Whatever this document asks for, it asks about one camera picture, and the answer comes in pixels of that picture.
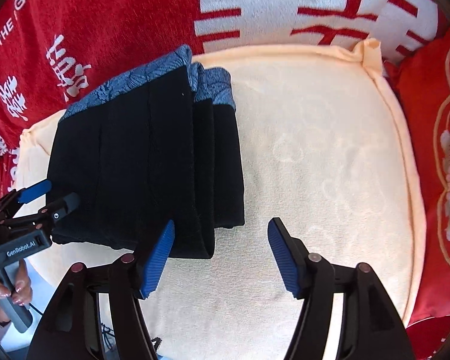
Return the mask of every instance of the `handle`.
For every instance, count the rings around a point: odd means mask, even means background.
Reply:
[[[15,291],[15,276],[19,268],[19,262],[14,262],[0,269],[0,282],[7,287],[11,293]],[[0,307],[11,322],[15,326],[18,332],[25,333],[27,329],[32,325],[34,321],[32,314],[25,308],[25,306],[19,306],[18,304],[13,304],[12,298],[0,299]]]

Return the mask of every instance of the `blue gripper pad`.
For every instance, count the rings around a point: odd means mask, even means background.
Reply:
[[[173,221],[168,221],[143,269],[143,284],[140,287],[140,292],[144,299],[156,290],[174,239],[175,224]]]
[[[297,267],[296,260],[299,256],[292,255],[292,251],[289,249],[282,232],[277,226],[281,225],[288,235],[285,226],[283,226],[282,221],[279,218],[274,218],[268,223],[268,243],[270,244],[271,251],[274,254],[275,261],[278,265],[278,270],[282,275],[283,283],[287,291],[290,291],[295,298],[298,298],[301,291],[299,285],[299,269]]]
[[[39,183],[28,187],[22,191],[20,197],[18,198],[18,203],[27,204],[35,200],[36,198],[45,195],[52,189],[52,183],[50,180],[42,180]]]

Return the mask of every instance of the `human hand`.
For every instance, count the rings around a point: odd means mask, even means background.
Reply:
[[[24,306],[32,301],[32,283],[28,276],[27,264],[20,260],[17,275],[15,277],[15,291],[11,294],[10,290],[0,283],[0,299],[12,297],[13,303]],[[8,322],[10,318],[0,307],[0,322]]]

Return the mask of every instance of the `white cushion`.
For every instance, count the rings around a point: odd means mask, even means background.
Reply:
[[[353,52],[250,46],[195,60],[232,77],[246,224],[217,230],[210,260],[168,260],[157,290],[142,302],[150,335],[163,339],[160,353],[174,360],[284,357],[301,302],[285,290],[267,242],[274,216],[331,263],[371,264],[407,323],[423,267],[425,215],[407,125],[381,75],[379,43],[365,40]],[[18,188],[46,177],[59,116],[23,132]],[[76,261],[95,266],[124,252],[53,245],[30,261],[57,285]],[[106,302],[102,308],[111,323]],[[334,309],[325,359],[335,359],[339,332]]]

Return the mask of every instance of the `red blanket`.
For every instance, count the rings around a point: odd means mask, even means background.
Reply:
[[[0,194],[20,133],[107,79],[189,44],[337,44],[374,36],[399,61],[433,39],[432,0],[8,0],[0,10]]]

